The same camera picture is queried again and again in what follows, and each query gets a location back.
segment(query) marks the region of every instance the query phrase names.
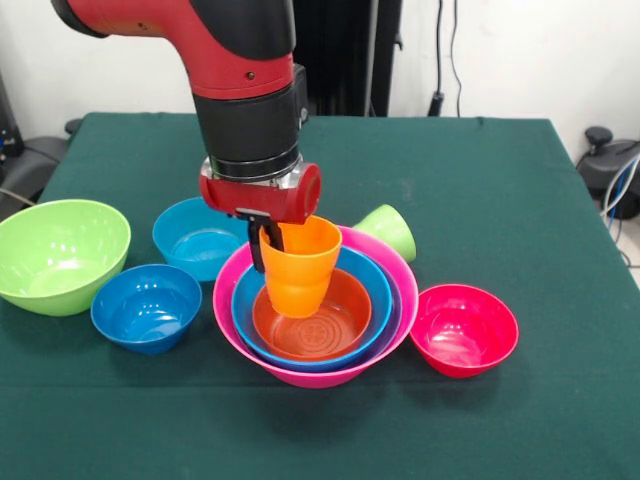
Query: green cup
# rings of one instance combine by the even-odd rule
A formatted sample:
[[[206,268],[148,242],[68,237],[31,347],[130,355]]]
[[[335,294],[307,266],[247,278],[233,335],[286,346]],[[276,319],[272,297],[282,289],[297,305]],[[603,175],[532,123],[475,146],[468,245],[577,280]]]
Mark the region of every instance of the green cup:
[[[402,215],[391,205],[382,205],[367,215],[354,229],[383,241],[406,262],[416,259],[416,241]]]

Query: bowl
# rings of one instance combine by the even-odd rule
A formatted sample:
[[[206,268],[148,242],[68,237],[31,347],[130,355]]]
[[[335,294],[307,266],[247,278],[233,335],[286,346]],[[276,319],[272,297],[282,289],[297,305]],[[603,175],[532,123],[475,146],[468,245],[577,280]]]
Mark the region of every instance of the bowl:
[[[216,279],[229,256],[248,241],[247,223],[209,207],[202,197],[190,198],[165,210],[152,237],[169,265],[200,282]]]
[[[229,258],[220,270],[218,281],[213,289],[215,320],[227,341],[245,358],[290,385],[301,388],[330,388],[353,380],[391,354],[407,337],[415,321],[418,311],[418,285],[407,263],[391,247],[366,233],[343,226],[340,227],[340,230],[343,235],[343,245],[367,255],[384,268],[393,279],[401,295],[400,325],[387,347],[375,357],[331,372],[297,372],[272,365],[247,347],[234,327],[231,299],[235,284],[252,262],[248,244],[241,247]]]
[[[58,200],[0,223],[0,296],[41,315],[88,310],[96,292],[124,265],[127,219],[91,200]]]
[[[452,378],[479,375],[515,350],[515,315],[496,296],[469,285],[438,285],[420,294],[411,339],[425,360]]]
[[[234,329],[240,334],[244,343],[270,364],[302,372],[338,370],[357,362],[366,355],[369,349],[385,334],[386,326],[390,321],[393,306],[390,282],[375,262],[351,248],[343,246],[340,249],[336,266],[354,275],[367,290],[371,299],[371,323],[362,336],[358,348],[331,360],[314,362],[291,361],[271,353],[256,332],[251,311],[246,307],[247,304],[253,303],[265,283],[264,275],[259,274],[250,262],[245,267],[245,273],[235,287],[231,299]]]
[[[202,289],[187,272],[170,265],[142,265],[107,283],[91,305],[96,329],[136,353],[171,349],[202,304]]]
[[[271,353],[298,362],[339,358],[358,348],[371,322],[371,300],[357,278],[334,269],[316,313],[291,318],[273,308],[266,287],[253,304],[253,326]]]

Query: green tablecloth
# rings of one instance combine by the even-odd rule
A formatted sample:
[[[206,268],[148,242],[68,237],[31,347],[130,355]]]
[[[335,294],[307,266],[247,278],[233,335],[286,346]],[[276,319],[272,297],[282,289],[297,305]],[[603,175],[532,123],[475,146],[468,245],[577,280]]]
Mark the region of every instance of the green tablecloth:
[[[382,202],[415,232],[421,288],[465,282],[515,311],[520,344],[468,381],[405,342],[353,382],[306,391],[226,343],[202,312],[170,353],[105,341],[88,314],[0,303],[0,478],[640,478],[640,296],[547,121],[314,118],[319,213]],[[90,115],[43,200],[108,202],[128,266],[161,261],[157,215],[198,194],[195,117]]]

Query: orange bowl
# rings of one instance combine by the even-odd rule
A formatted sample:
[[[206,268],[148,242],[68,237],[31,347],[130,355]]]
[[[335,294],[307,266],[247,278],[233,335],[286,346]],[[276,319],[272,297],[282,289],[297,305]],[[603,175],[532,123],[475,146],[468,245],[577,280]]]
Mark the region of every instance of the orange bowl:
[[[371,299],[352,275],[335,269],[320,309],[305,318],[277,313],[266,287],[253,304],[253,325],[274,355],[299,362],[330,360],[357,348],[371,321]]]

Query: blue bowl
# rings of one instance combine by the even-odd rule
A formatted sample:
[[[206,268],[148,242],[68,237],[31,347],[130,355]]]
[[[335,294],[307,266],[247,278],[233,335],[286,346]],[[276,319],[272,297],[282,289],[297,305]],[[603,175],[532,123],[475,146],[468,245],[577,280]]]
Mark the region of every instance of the blue bowl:
[[[171,349],[202,304],[202,289],[169,265],[143,265],[109,281],[93,299],[91,320],[112,342],[147,355]]]
[[[247,223],[209,207],[202,197],[165,210],[153,226],[153,242],[169,265],[200,282],[217,278],[224,262],[249,241]]]
[[[387,277],[375,262],[350,248],[341,248],[336,268],[356,277],[371,298],[371,322],[358,348],[341,357],[319,362],[298,362],[269,352],[253,325],[253,304],[258,293],[265,286],[264,275],[258,273],[254,267],[249,268],[242,275],[231,299],[235,328],[247,346],[271,364],[298,372],[318,373],[339,370],[363,358],[383,334],[389,322],[393,306],[391,287]]]

